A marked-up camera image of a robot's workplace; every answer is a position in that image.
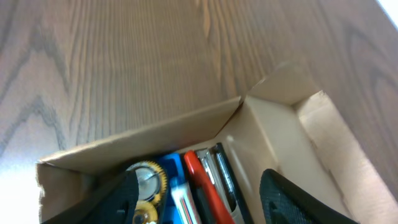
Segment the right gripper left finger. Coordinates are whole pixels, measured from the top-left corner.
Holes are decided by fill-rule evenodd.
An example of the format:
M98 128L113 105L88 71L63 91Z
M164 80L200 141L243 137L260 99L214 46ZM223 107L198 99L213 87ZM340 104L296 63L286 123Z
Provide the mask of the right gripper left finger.
M132 224L139 197L134 171L125 171L44 224Z

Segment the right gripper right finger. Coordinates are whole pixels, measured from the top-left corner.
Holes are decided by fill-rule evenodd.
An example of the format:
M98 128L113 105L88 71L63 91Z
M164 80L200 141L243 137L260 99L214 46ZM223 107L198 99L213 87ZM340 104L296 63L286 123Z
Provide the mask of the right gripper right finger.
M357 224L273 169L262 173L259 195L267 224Z

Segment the correction tape dispenser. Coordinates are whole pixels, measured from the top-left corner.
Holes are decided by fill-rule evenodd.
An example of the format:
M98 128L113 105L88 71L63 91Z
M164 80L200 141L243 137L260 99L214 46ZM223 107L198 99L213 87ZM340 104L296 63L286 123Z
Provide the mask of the correction tape dispenser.
M159 223L160 209L167 193L166 171L154 161L137 162L127 171L136 173L139 190L133 224Z

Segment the blue plastic case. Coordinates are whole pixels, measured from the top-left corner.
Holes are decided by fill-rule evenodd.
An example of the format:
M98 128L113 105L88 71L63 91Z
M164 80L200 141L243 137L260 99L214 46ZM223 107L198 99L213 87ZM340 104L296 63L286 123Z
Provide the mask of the blue plastic case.
M168 192L163 223L183 224L186 212L181 203L180 187L185 183L185 173L180 154L171 153L160 157L159 164L165 169L168 177Z

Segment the cardboard box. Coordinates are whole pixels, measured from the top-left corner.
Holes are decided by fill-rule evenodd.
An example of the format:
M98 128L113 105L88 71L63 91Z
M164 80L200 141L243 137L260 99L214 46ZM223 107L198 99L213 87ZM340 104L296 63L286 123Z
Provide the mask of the cardboard box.
M261 175L275 169L360 223L396 223L397 200L328 95L294 64L278 68L243 98L47 156L37 164L40 215L48 220L94 191L95 177L166 152L222 143L256 223L264 223Z

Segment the blue whiteboard marker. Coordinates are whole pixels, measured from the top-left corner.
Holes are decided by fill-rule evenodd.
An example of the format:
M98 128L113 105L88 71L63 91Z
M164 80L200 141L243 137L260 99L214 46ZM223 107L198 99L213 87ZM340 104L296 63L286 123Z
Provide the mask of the blue whiteboard marker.
M201 224L187 181L180 177L170 180L170 193L183 224Z

